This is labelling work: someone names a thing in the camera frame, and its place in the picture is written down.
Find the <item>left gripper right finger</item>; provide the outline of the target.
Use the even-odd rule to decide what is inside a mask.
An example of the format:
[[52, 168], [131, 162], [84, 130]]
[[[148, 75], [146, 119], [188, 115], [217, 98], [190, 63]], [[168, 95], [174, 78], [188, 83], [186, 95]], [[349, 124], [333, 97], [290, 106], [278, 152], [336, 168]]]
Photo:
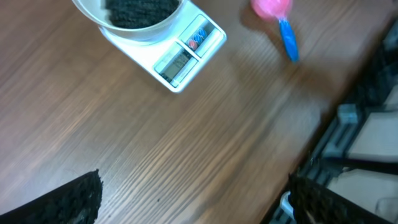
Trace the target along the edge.
[[306, 177], [289, 175], [288, 189], [297, 223], [391, 224]]

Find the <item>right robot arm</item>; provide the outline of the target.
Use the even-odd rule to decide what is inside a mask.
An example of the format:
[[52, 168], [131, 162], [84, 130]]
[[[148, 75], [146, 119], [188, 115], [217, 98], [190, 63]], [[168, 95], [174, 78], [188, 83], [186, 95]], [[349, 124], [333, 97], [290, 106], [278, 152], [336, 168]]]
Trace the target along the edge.
[[389, 223], [397, 223], [397, 87], [370, 109], [328, 189]]

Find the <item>pink scoop blue handle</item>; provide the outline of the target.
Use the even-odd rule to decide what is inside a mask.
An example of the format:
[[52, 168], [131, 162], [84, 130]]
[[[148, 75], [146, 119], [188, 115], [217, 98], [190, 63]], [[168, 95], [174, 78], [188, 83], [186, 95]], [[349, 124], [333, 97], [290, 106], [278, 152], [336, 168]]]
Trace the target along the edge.
[[293, 0], [251, 0], [254, 12], [263, 20], [275, 20], [279, 23], [280, 35], [284, 43], [288, 58], [296, 62], [299, 60], [299, 48], [290, 25], [288, 16], [292, 9]]

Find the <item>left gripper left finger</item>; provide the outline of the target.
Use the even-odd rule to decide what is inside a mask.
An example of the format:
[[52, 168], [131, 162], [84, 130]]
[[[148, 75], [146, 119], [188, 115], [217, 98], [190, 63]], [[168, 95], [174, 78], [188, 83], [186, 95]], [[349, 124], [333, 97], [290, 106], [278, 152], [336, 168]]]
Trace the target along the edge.
[[1, 224], [93, 224], [101, 206], [103, 182], [96, 169], [1, 215]]

